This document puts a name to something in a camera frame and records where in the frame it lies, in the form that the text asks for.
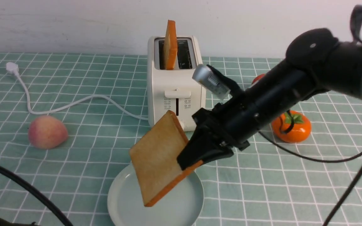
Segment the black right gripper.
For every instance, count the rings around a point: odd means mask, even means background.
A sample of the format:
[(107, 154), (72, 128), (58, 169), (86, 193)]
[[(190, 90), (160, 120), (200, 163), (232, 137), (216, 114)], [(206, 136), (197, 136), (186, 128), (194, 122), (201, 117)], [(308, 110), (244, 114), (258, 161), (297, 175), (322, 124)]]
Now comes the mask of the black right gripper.
[(196, 129), (177, 156), (182, 170), (233, 156), (233, 148), (250, 146), (250, 101), (229, 100), (192, 115)]

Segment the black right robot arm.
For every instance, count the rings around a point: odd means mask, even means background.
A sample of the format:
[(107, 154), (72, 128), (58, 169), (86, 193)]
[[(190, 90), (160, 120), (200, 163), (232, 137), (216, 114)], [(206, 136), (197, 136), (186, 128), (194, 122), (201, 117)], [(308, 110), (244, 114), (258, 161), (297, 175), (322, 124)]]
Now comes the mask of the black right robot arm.
[(196, 67), (193, 79), (226, 103), (192, 115), (196, 129), (177, 162), (185, 170), (233, 156), (248, 139), (300, 101), (327, 91), (362, 100), (362, 5), (350, 17), (352, 42), (340, 42), (327, 28), (304, 32), (290, 43), (285, 59), (250, 88), (242, 90), (210, 65)]

